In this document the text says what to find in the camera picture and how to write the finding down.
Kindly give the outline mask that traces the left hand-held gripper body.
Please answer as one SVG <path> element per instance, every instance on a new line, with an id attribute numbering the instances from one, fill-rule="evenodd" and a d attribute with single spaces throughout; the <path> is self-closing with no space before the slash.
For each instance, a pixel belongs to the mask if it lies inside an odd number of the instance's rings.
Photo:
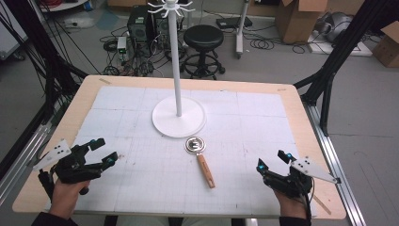
<path id="1" fill-rule="evenodd" d="M 34 166 L 33 171 L 39 172 L 39 180 L 48 196 L 52 196 L 55 188 L 53 174 L 64 184 L 75 184 L 100 178 L 102 171 L 95 164 L 86 164 L 86 154 L 83 145 L 69 147 L 65 139 L 49 151 Z"/>

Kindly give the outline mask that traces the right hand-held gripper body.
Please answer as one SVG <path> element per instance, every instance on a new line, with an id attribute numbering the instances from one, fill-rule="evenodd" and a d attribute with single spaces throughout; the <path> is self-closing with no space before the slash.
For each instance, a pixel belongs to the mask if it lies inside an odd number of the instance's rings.
<path id="1" fill-rule="evenodd" d="M 286 176 L 269 170 L 269 175 L 263 177 L 263 182 L 270 188 L 277 190 L 289 198 L 299 198 L 311 192 L 314 178 L 321 179 L 332 184 L 339 184 L 341 179 L 334 177 L 319 165 L 312 162 L 307 156 L 298 158 L 287 164 L 289 173 Z"/>

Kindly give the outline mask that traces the person's right hand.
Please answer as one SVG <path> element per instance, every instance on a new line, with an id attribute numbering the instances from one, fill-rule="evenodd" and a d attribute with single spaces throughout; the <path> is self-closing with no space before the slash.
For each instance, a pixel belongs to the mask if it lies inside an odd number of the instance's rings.
<path id="1" fill-rule="evenodd" d="M 280 215 L 287 218 L 307 218 L 305 205 L 298 200 L 290 199 L 279 191 L 274 191 L 279 202 Z"/>

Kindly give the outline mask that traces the person's left hand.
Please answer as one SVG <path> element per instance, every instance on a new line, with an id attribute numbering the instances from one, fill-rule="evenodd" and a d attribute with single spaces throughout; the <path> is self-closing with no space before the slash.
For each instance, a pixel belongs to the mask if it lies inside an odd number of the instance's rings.
<path id="1" fill-rule="evenodd" d="M 49 213 L 60 218 L 69 219 L 74 212 L 79 192 L 83 188 L 89 187 L 89 184 L 90 181 L 64 184 L 60 180 L 57 180 Z"/>

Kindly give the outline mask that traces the white grid paper mat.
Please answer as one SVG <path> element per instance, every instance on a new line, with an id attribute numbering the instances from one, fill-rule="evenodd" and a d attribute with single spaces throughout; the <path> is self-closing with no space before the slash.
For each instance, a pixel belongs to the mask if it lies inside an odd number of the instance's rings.
<path id="1" fill-rule="evenodd" d="M 76 206 L 79 213 L 272 218 L 279 214 L 273 191 L 256 170 L 258 162 L 285 175 L 284 150 L 297 155 L 293 130 L 278 94 L 229 90 L 184 90 L 199 101 L 207 122 L 198 133 L 215 180 L 209 187 L 184 140 L 161 135 L 152 124 L 156 104 L 170 89 L 103 87 L 88 112 L 77 144 L 103 138 L 89 163 L 110 153 L 116 164 L 91 182 Z"/>

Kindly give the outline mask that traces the white hook stand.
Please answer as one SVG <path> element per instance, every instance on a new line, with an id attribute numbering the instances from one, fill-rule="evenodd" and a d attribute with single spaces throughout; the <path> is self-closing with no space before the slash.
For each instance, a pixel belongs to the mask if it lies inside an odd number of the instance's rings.
<path id="1" fill-rule="evenodd" d="M 176 19 L 180 16 L 180 9 L 190 12 L 187 7 L 191 5 L 191 2 L 182 5 L 178 3 L 178 0 L 161 0 L 161 2 L 161 5 L 149 3 L 149 6 L 153 8 L 152 14 L 164 11 L 164 18 L 168 19 L 174 96 L 162 100 L 154 107 L 152 123 L 156 130 L 166 137 L 189 138 L 198 133 L 206 123 L 203 106 L 192 98 L 183 97 L 181 89 Z"/>

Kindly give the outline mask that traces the white pole stand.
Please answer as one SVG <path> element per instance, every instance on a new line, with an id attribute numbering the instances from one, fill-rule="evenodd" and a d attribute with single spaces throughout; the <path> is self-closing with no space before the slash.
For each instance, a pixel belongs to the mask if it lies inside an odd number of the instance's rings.
<path id="1" fill-rule="evenodd" d="M 244 53 L 243 30 L 245 26 L 245 19 L 247 17 L 248 6 L 249 0 L 244 0 L 244 5 L 242 7 L 242 12 L 239 19 L 239 26 L 236 33 L 235 54 L 238 59 L 240 59 Z"/>

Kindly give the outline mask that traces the white flat board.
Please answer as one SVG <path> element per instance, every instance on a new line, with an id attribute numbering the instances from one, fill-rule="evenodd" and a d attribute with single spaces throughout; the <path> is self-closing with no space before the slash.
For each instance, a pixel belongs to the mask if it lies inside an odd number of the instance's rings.
<path id="1" fill-rule="evenodd" d="M 308 46 L 313 54 L 329 55 L 333 51 L 332 43 L 317 32 L 312 32 L 308 38 Z M 372 51 L 361 41 L 351 52 L 353 57 L 370 57 Z"/>

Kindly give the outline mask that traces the large open cardboard box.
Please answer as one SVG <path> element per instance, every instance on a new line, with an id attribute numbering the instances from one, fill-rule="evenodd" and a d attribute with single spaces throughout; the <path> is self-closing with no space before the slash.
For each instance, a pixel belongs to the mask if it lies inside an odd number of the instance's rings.
<path id="1" fill-rule="evenodd" d="M 328 0 L 280 0 L 275 24 L 284 43 L 308 40 Z"/>

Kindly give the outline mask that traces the grey rounded appliance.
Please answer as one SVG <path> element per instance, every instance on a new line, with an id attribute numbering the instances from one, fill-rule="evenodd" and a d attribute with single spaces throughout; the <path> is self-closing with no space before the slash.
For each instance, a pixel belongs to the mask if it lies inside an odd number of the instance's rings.
<path id="1" fill-rule="evenodd" d="M 316 21 L 314 30 L 326 40 L 335 43 L 343 35 L 353 18 L 343 12 L 327 12 Z"/>

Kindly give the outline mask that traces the black round stool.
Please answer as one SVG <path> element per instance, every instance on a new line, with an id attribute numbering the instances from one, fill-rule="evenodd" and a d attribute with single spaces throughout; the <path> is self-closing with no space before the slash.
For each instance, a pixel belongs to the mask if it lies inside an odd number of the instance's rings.
<path id="1" fill-rule="evenodd" d="M 215 52 L 223 41 L 223 32 L 214 26 L 200 24 L 188 28 L 184 33 L 184 42 L 197 53 L 183 61 L 180 72 L 188 73 L 190 78 L 212 77 L 216 80 L 217 73 L 223 74 L 226 71 Z"/>

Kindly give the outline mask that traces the flat black box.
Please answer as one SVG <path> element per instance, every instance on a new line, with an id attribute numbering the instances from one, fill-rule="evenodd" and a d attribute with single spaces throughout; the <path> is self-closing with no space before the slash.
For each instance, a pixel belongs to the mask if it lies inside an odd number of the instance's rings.
<path id="1" fill-rule="evenodd" d="M 229 29 L 229 28 L 239 28 L 241 24 L 240 17 L 231 17 L 231 18 L 221 18 L 215 20 L 217 26 L 220 29 Z M 252 21 L 246 17 L 244 21 L 244 27 L 252 26 Z"/>

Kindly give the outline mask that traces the small cardboard box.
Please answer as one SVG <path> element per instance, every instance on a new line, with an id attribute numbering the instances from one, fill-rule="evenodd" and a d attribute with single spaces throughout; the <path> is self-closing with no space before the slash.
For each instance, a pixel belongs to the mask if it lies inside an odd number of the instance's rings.
<path id="1" fill-rule="evenodd" d="M 384 37 L 373 50 L 376 57 L 387 68 L 399 68 L 399 21 L 383 27 Z"/>

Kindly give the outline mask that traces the aluminium rail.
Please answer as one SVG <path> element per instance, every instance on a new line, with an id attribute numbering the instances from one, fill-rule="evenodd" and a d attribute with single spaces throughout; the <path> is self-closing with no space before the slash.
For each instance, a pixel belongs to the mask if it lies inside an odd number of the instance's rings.
<path id="1" fill-rule="evenodd" d="M 24 171 L 30 169 L 31 160 L 35 159 L 35 155 L 49 136 L 51 129 L 51 125 L 41 124 L 35 132 L 27 136 L 27 142 L 22 145 L 21 152 L 0 180 L 0 206 L 6 201 Z"/>
<path id="2" fill-rule="evenodd" d="M 321 126 L 319 125 L 321 117 L 317 107 L 304 105 L 304 108 L 308 114 L 313 131 L 321 147 L 328 169 L 333 176 L 339 177 L 341 179 L 341 182 L 337 184 L 337 188 L 350 224 L 352 226 L 367 226 L 350 184 L 346 178 L 340 159 L 336 154 L 333 143 L 330 137 L 324 134 Z"/>

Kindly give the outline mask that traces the black metal frame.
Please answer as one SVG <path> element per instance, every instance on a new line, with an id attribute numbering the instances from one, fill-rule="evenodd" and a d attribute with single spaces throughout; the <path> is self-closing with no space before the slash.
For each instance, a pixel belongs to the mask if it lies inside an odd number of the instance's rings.
<path id="1" fill-rule="evenodd" d="M 328 136 L 328 113 L 334 77 L 363 35 L 391 1 L 365 0 L 323 66 L 313 75 L 294 83 L 296 89 L 309 85 L 307 91 L 300 95 L 306 105 L 316 106 L 318 98 L 323 96 L 319 126 L 325 136 Z"/>
<path id="2" fill-rule="evenodd" d="M 22 41 L 22 38 L 11 25 L 0 17 L 0 22 L 28 54 L 37 74 L 44 77 L 45 102 L 0 162 L 0 181 L 10 171 L 11 166 L 16 162 L 17 157 L 22 153 L 27 141 L 33 136 L 36 129 L 41 124 L 48 122 L 53 116 L 56 100 L 61 95 L 68 96 L 76 93 L 79 85 L 72 75 L 75 74 L 79 78 L 88 76 L 88 73 L 73 66 L 59 54 L 29 0 L 3 1 L 41 57 L 41 60 L 38 60 L 35 56 L 32 56 L 28 45 Z"/>

